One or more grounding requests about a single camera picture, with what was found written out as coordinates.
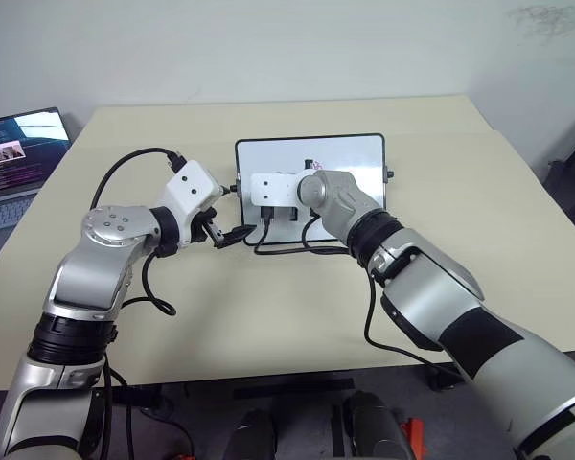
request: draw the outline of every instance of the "black plug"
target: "black plug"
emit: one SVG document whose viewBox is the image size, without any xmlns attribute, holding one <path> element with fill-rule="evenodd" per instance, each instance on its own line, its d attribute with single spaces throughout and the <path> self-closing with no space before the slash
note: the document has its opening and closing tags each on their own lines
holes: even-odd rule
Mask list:
<svg viewBox="0 0 575 460">
<path fill-rule="evenodd" d="M 180 155 L 179 153 L 177 153 L 175 151 L 171 151 L 170 153 L 167 153 L 166 156 L 169 157 L 169 163 L 171 164 L 172 172 L 175 174 L 177 174 L 179 172 L 179 170 L 181 168 L 183 168 L 186 165 L 186 163 L 188 162 L 188 160 L 183 158 L 182 155 Z"/>
<path fill-rule="evenodd" d="M 263 206 L 260 208 L 260 217 L 264 226 L 270 225 L 270 221 L 275 217 L 275 208 L 273 206 Z"/>
</svg>

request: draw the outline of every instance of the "gray floor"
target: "gray floor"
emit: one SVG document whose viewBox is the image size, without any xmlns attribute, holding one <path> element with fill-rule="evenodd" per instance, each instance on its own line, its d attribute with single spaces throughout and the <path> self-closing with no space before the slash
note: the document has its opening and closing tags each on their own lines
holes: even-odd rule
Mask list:
<svg viewBox="0 0 575 460">
<path fill-rule="evenodd" d="M 575 359 L 575 352 L 570 355 Z M 190 430 L 196 459 L 220 459 L 242 415 L 257 407 L 266 408 L 273 415 L 279 432 L 279 460 L 332 457 L 332 406 L 341 404 L 354 390 L 256 398 L 238 397 L 235 390 L 238 393 L 263 385 L 348 379 L 353 380 L 355 388 L 376 393 L 407 417 L 424 419 L 429 452 L 426 460 L 515 460 L 504 434 L 470 388 L 460 385 L 442 393 L 432 392 L 426 385 L 422 366 L 167 384 L 163 394 L 174 402 L 173 417 Z M 0 392 L 0 404 L 3 398 L 4 393 Z M 133 432 L 139 459 L 159 460 L 171 453 L 188 453 L 188 444 L 179 430 L 147 419 L 137 410 Z M 114 411 L 110 458 L 127 458 L 122 407 Z"/>
</svg>

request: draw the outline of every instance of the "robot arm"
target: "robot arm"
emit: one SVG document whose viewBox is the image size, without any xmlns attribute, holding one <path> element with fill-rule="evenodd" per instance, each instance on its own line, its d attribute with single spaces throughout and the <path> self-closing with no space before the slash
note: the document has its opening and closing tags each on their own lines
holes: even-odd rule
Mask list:
<svg viewBox="0 0 575 460">
<path fill-rule="evenodd" d="M 158 207 L 102 206 L 87 213 L 80 242 L 57 269 L 3 404 L 0 458 L 65 459 L 93 452 L 103 411 L 101 392 L 92 387 L 106 346 L 117 335 L 114 322 L 132 265 L 151 253 L 166 257 L 202 242 L 205 229 L 213 229 L 216 247 L 243 238 L 249 228 L 222 234 L 213 224 L 211 206 L 224 193 L 190 161 L 167 184 Z"/>
<path fill-rule="evenodd" d="M 466 268 L 403 228 L 349 173 L 309 175 L 298 197 L 381 285 L 383 309 L 413 343 L 451 356 L 518 455 L 575 459 L 571 359 L 487 310 Z"/>
</svg>

